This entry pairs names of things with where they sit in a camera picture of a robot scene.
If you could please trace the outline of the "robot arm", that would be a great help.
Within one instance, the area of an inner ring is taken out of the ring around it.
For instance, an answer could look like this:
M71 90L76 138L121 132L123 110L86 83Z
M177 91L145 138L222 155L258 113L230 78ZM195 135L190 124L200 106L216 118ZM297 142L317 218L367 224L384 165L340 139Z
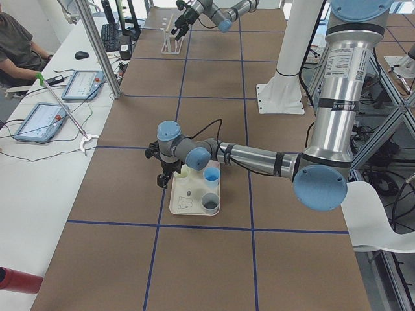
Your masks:
M147 157L161 162L157 177L166 187L183 165L201 171L210 161L239 165L264 176L288 178L308 208L330 211L346 197L353 158L348 154L368 59L383 39L390 1L332 1L326 31L328 49L311 140L298 154L251 148L217 139L197 141L174 121L158 125ZM299 79L318 27L323 1L293 3L274 76L257 86L260 113L302 112Z
M237 4L225 10L220 9L212 0L194 0L194 1L176 1L179 11L183 14L174 22L174 28L171 34L175 40L184 37L191 25L195 23L199 17L206 15L221 32L230 30L234 21L239 19L246 13L255 12L259 5L259 1L239 1Z

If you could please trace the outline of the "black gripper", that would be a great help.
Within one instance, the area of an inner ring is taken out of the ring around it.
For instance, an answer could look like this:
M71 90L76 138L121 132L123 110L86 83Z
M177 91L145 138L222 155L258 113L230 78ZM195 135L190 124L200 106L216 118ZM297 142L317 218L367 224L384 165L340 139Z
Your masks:
M175 21L175 29L171 30L171 36L176 37L179 41L189 31L189 25L192 25L198 19L198 12L185 1L177 0L176 6L179 11L185 9L184 13Z
M163 169L162 174L159 174L156 178L157 185L163 189L167 188L168 181L172 178L175 172L180 173L180 160L172 163L162 161L161 167Z

